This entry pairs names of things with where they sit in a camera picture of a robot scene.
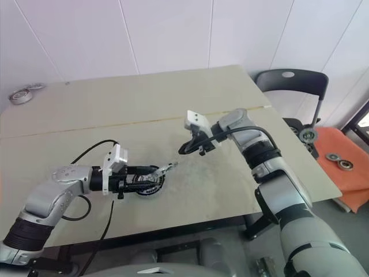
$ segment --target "table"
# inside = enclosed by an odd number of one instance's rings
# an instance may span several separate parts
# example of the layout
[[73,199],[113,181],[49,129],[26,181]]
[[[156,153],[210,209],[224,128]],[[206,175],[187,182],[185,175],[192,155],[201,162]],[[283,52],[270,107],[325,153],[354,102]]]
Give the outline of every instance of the table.
[[[204,157],[177,154],[190,139],[183,128],[187,109],[216,122],[237,107],[246,108],[255,123],[272,134],[313,201],[341,195],[240,66],[76,81],[50,85],[1,116],[0,239],[27,195],[50,171],[103,139],[118,140],[127,148],[130,165],[179,162],[157,198],[129,194],[115,204],[107,238],[259,212],[257,184],[233,142],[223,142]],[[81,164],[101,165],[109,148],[96,148]],[[61,220],[46,246],[101,236],[114,196],[95,192],[89,198],[91,214],[80,222]],[[85,203],[76,199],[67,215],[83,211]]]

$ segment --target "black table leg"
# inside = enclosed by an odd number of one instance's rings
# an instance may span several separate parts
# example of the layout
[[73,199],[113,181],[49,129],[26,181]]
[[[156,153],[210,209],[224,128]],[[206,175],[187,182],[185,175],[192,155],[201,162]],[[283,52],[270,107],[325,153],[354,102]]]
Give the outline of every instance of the black table leg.
[[265,216],[261,216],[254,223],[251,223],[251,218],[247,215],[244,217],[244,219],[247,228],[244,234],[248,240],[256,238],[258,234],[260,234],[262,231],[266,231],[267,227],[272,224],[270,220]]

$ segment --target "roll of tape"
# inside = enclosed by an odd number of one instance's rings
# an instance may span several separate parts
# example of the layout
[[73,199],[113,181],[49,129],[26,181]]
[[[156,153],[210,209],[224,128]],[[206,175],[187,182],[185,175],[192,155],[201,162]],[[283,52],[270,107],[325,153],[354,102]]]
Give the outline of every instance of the roll of tape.
[[27,88],[19,89],[9,95],[9,100],[14,105],[26,103],[32,99],[32,92]]

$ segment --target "orange cloth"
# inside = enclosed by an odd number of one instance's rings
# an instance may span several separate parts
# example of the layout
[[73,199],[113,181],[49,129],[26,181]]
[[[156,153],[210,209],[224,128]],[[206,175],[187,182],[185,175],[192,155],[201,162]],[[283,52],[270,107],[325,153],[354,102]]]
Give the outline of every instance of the orange cloth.
[[[344,202],[353,212],[369,200],[369,155],[336,128],[317,128],[318,163],[338,186]],[[353,163],[352,171],[345,171],[336,162],[328,160],[327,153],[339,154]]]

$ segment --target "black cable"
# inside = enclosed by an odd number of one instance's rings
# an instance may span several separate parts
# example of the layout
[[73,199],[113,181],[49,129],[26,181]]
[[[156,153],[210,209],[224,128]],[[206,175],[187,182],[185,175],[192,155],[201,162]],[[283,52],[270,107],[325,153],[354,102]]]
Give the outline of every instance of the black cable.
[[91,201],[84,195],[78,195],[78,197],[84,199],[87,202],[87,204],[88,204],[87,212],[83,216],[80,216],[79,218],[69,218],[68,216],[63,215],[62,219],[68,220],[68,221],[80,221],[83,218],[85,218],[86,216],[88,216],[88,214],[91,212],[91,206],[92,206]]
[[194,146],[192,146],[190,149],[184,149],[184,153],[189,154],[189,153],[197,150],[197,148],[199,148],[200,146],[202,146],[206,143],[210,143],[211,141],[216,140],[219,137],[224,137],[224,136],[227,136],[227,135],[232,134],[232,133],[247,131],[247,130],[258,130],[258,131],[264,133],[268,137],[270,142],[272,143],[273,147],[275,149],[278,149],[276,142],[273,140],[272,136],[268,133],[267,130],[265,130],[264,128],[261,128],[261,127],[257,127],[257,126],[245,126],[245,127],[240,127],[240,128],[235,128],[235,129],[231,129],[231,130],[228,130],[228,131],[224,131],[224,132],[216,134],[216,135],[214,135],[210,138],[207,138],[203,141],[200,141],[199,143],[196,143]]
[[[103,143],[113,143],[113,145],[115,144],[118,144],[117,141],[115,140],[102,140],[102,141],[99,141],[98,143],[94,144],[93,146],[91,146],[90,148],[86,149],[82,154],[80,154],[78,157],[76,157],[72,162],[71,164],[74,164],[74,163],[77,163],[84,155],[86,155],[88,152],[90,152],[91,150],[93,150],[95,147],[99,146],[100,144],[103,144]],[[87,204],[88,204],[88,209],[87,209],[87,212],[79,217],[79,218],[69,218],[68,216],[62,216],[62,219],[64,220],[68,220],[68,221],[79,221],[79,220],[82,220],[83,218],[86,218],[89,213],[91,212],[91,208],[92,208],[92,204],[90,202],[90,200],[84,196],[84,195],[78,195],[80,198],[84,199]]]
[[94,144],[93,146],[91,146],[90,148],[88,148],[87,150],[85,150],[80,156],[76,157],[71,162],[71,164],[77,163],[84,155],[86,155],[88,152],[90,152],[91,150],[93,150],[96,146],[99,146],[100,144],[103,144],[103,143],[113,143],[113,145],[118,144],[118,142],[115,141],[115,140],[102,140],[102,141],[99,141],[98,143]]
[[110,222],[111,222],[111,217],[112,217],[112,214],[113,214],[113,208],[114,208],[114,200],[111,202],[111,208],[110,208],[110,215],[109,215],[109,220],[108,220],[108,223],[106,224],[106,227],[105,227],[105,230],[103,232],[103,235],[101,236],[101,238],[99,239],[99,241],[97,242],[90,258],[88,259],[88,261],[86,262],[85,266],[83,267],[83,269],[81,270],[79,276],[83,276],[83,274],[86,272],[87,268],[89,267],[89,265],[91,264],[93,258],[95,258],[96,256],[96,253],[97,251],[99,250],[100,248],[100,245],[103,241],[103,239],[105,238],[107,232],[108,232],[108,229],[109,229],[109,226],[110,226]]

